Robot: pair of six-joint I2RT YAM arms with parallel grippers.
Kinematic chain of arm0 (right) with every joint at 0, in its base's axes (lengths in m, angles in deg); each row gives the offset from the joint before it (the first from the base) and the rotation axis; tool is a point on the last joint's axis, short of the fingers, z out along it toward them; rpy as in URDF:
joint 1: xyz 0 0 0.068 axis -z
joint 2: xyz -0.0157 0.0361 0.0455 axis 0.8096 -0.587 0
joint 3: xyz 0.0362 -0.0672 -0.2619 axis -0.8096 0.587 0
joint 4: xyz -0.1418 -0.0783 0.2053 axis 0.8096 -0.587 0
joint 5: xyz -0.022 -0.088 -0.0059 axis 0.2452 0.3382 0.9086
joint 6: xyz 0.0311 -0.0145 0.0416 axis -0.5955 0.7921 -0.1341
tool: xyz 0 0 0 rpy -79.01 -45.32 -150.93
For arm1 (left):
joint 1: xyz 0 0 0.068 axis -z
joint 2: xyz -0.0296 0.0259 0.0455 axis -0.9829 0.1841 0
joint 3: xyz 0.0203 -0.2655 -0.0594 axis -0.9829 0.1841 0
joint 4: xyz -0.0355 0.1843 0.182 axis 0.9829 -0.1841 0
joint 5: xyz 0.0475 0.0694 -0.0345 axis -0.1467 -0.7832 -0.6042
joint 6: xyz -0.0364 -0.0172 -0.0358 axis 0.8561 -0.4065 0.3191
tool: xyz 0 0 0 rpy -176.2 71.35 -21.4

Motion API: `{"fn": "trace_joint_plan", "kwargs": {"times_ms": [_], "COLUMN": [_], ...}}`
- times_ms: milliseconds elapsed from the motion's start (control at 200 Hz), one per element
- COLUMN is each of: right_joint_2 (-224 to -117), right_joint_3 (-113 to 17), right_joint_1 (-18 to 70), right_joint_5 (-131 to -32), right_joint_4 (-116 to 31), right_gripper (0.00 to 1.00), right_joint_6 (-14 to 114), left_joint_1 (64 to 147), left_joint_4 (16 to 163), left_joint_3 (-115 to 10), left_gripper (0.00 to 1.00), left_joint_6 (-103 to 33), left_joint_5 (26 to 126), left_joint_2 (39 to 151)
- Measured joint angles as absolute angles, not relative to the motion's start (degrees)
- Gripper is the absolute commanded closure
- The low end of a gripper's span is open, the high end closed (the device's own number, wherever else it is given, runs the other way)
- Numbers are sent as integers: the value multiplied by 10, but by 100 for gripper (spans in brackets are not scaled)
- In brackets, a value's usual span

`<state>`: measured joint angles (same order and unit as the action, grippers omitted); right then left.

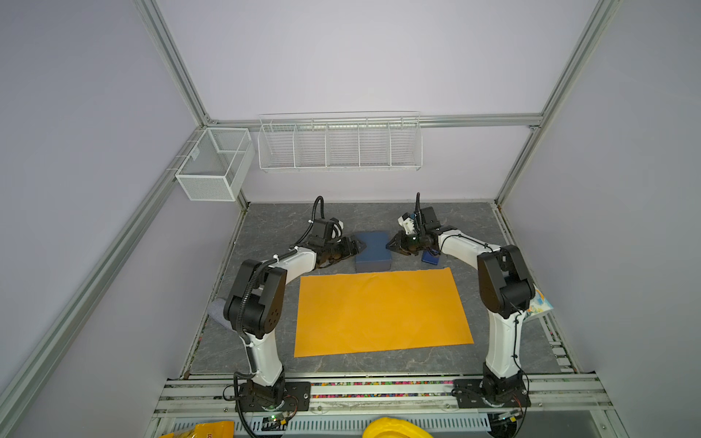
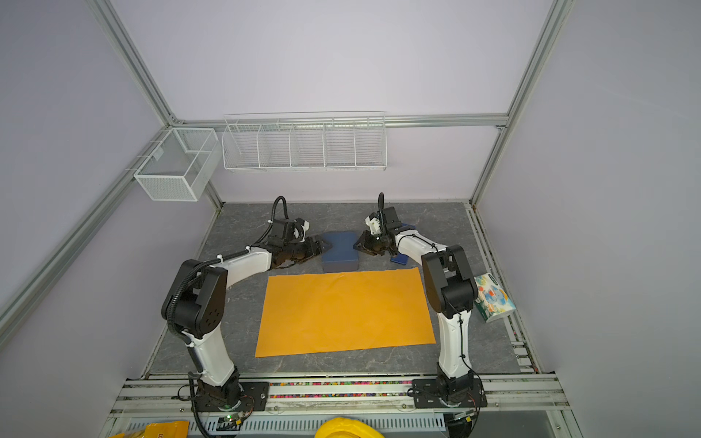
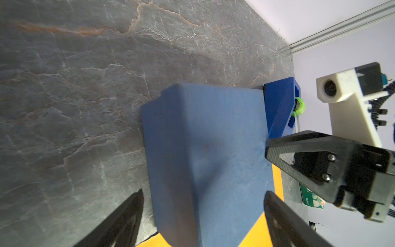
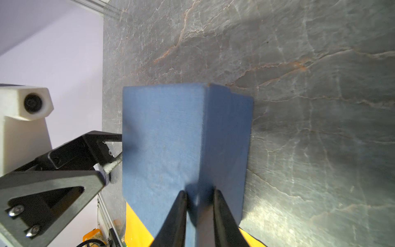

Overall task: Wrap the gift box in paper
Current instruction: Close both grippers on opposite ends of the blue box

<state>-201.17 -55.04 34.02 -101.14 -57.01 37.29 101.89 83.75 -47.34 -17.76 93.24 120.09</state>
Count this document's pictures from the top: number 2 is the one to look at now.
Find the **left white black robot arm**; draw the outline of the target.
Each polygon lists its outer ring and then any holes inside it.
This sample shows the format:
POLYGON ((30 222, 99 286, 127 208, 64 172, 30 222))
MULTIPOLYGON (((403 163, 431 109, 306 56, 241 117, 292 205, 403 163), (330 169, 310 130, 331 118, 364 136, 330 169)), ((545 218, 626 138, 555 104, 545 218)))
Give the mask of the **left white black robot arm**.
POLYGON ((227 290, 257 274, 303 264, 332 249, 331 243, 309 235, 309 229, 308 221, 290 218, 281 195, 274 201, 268 227, 254 243, 208 261, 189 259, 180 266, 161 313, 195 365, 195 401, 207 397, 219 410, 234 410, 242 403, 246 394, 221 331, 227 290))

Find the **dark blue gift box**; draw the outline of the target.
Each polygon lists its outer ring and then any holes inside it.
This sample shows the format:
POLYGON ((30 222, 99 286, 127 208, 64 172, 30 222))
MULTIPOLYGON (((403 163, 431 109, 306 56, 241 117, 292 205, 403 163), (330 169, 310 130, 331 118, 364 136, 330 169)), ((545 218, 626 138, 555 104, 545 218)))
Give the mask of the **dark blue gift box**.
POLYGON ((332 232, 322 235, 330 249, 322 254, 324 273, 352 272, 359 269, 359 252, 354 248, 358 235, 352 231, 332 232))

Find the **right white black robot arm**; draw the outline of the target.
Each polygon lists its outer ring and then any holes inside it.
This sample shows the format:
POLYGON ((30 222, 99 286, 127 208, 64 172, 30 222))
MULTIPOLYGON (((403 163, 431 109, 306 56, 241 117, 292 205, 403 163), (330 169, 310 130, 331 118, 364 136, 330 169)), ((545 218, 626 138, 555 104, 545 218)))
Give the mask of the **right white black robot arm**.
POLYGON ((469 359, 468 329, 478 285, 462 246, 446 246, 400 221, 395 209, 377 200, 365 219, 367 229, 353 248, 370 256, 406 256, 422 266, 425 295, 439 322, 440 352, 436 384, 440 399, 456 404, 475 388, 469 359))

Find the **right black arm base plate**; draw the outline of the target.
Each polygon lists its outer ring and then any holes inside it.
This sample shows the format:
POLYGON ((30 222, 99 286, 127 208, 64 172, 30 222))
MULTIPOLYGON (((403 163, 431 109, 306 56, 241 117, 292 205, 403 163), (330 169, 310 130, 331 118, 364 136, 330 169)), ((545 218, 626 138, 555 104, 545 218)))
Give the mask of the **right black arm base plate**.
POLYGON ((461 378, 437 376, 431 379, 414 379, 407 394, 419 409, 487 407, 484 387, 481 381, 472 375, 461 378))

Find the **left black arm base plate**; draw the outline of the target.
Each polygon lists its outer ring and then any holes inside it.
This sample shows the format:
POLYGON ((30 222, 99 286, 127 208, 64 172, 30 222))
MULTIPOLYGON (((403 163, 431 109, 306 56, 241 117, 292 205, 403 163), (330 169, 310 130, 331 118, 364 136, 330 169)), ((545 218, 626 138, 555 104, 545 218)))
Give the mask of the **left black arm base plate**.
POLYGON ((214 387, 195 383, 197 412, 262 412, 266 409, 270 385, 267 381, 235 381, 214 387))

